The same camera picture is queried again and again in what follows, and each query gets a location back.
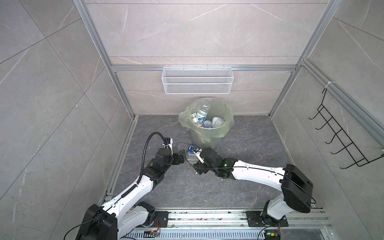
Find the clear bottle green ring cap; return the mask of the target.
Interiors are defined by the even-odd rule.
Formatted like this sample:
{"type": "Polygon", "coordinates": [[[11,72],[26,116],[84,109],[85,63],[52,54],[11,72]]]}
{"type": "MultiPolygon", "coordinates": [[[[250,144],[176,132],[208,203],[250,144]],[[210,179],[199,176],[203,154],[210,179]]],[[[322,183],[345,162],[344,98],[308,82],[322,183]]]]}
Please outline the clear bottle green ring cap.
{"type": "Polygon", "coordinates": [[[185,153],[186,160],[191,163],[192,165],[195,165],[197,162],[199,162],[199,158],[196,156],[195,153],[187,152],[185,153]]]}

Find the clear bottle blue label top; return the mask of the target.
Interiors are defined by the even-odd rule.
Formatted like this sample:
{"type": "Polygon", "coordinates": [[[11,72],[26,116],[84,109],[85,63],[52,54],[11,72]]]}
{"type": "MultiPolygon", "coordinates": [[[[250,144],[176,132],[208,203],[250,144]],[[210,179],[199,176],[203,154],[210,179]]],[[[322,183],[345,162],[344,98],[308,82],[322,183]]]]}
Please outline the clear bottle blue label top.
{"type": "Polygon", "coordinates": [[[181,144],[188,146],[186,152],[189,153],[189,154],[195,154],[195,153],[197,153],[197,152],[199,152],[201,150],[196,145],[190,145],[190,144],[186,144],[186,143],[181,143],[181,144]]]}

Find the clear bottle blue cap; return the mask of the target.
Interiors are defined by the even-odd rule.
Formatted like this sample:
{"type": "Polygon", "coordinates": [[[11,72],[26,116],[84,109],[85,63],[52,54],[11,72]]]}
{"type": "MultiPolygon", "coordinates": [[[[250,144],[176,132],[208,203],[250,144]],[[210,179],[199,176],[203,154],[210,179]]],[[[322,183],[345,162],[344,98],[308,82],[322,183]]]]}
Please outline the clear bottle blue cap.
{"type": "Polygon", "coordinates": [[[212,127],[213,127],[213,126],[212,126],[212,122],[209,121],[209,120],[205,120],[205,121],[203,122],[203,127],[204,127],[204,128],[207,128],[207,129],[212,128],[212,127]]]}

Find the white labelled opaque bottle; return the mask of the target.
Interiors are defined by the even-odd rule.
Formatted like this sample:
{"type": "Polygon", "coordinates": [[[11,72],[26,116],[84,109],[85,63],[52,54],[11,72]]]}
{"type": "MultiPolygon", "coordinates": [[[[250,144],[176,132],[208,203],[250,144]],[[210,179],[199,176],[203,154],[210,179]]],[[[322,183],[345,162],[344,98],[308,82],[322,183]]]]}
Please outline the white labelled opaque bottle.
{"type": "Polygon", "coordinates": [[[220,117],[213,117],[212,119],[212,127],[213,128],[218,128],[220,127],[221,125],[224,124],[224,120],[220,117]]]}

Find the clear bottle white label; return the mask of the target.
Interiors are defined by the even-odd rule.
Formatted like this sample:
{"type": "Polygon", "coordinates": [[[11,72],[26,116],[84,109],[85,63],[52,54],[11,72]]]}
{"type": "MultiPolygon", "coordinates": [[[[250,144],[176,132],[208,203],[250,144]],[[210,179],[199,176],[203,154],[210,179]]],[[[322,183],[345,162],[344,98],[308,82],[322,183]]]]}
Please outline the clear bottle white label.
{"type": "Polygon", "coordinates": [[[210,104],[200,106],[199,110],[197,111],[197,118],[201,123],[205,121],[210,108],[211,108],[210,104]]]}

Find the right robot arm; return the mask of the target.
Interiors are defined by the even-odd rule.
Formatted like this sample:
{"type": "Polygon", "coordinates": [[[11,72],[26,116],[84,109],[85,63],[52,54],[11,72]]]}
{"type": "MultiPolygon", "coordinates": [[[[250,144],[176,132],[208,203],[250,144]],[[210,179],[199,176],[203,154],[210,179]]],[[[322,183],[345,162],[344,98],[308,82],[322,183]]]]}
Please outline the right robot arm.
{"type": "Polygon", "coordinates": [[[198,174],[211,171],[222,179],[250,181],[280,191],[273,200],[268,200],[260,213],[264,225],[277,225],[291,212],[308,214],[316,203],[312,197],[313,183],[295,165],[264,167],[252,165],[235,158],[222,158],[210,148],[193,147],[188,150],[196,156],[193,164],[198,174]]]}

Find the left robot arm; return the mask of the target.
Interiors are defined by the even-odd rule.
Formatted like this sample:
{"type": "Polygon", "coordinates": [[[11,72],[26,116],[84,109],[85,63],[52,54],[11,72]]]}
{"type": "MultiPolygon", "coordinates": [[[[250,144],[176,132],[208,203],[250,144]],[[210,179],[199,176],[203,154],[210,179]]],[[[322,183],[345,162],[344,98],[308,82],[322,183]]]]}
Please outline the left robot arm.
{"type": "Polygon", "coordinates": [[[139,200],[152,191],[172,165],[185,161],[185,151],[177,154],[161,148],[144,168],[139,183],[133,182],[112,200],[101,206],[91,205],[79,225],[77,240],[119,240],[135,227],[150,227],[155,222],[155,207],[139,200]]]}

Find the green bin with bag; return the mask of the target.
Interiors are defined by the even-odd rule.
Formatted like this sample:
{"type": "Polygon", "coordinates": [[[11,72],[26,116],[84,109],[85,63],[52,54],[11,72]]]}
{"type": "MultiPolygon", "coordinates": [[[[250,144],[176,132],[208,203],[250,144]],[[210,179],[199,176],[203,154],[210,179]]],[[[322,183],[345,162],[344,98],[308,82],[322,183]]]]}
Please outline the green bin with bag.
{"type": "Polygon", "coordinates": [[[212,98],[193,101],[178,118],[189,132],[193,145],[211,149],[218,148],[235,123],[230,106],[212,98]]]}

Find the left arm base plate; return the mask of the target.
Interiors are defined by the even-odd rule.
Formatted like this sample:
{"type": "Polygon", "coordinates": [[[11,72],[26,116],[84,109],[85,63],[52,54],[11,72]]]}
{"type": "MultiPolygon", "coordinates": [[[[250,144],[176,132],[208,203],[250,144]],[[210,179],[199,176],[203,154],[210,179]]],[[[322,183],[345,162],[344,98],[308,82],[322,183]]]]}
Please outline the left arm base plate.
{"type": "Polygon", "coordinates": [[[168,226],[170,212],[167,211],[156,211],[149,214],[147,220],[141,227],[145,228],[166,228],[168,226]]]}

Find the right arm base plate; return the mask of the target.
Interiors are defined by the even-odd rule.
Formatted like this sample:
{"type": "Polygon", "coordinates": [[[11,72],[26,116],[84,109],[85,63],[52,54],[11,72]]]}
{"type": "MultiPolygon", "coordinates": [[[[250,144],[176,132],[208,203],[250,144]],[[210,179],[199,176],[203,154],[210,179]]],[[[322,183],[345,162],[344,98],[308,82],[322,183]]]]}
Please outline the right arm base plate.
{"type": "Polygon", "coordinates": [[[283,216],[281,219],[276,220],[266,214],[263,214],[262,211],[245,211],[245,214],[249,227],[289,226],[286,216],[283,216]]]}

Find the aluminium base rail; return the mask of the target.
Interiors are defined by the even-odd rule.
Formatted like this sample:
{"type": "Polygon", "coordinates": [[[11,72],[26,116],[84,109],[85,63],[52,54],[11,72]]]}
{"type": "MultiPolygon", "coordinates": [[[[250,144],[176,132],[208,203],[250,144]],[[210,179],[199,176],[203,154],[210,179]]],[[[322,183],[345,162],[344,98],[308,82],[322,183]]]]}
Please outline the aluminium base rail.
{"type": "Polygon", "coordinates": [[[119,240],[336,240],[322,209],[286,214],[288,227],[249,227],[240,209],[161,209],[169,214],[166,228],[135,227],[119,240]]]}

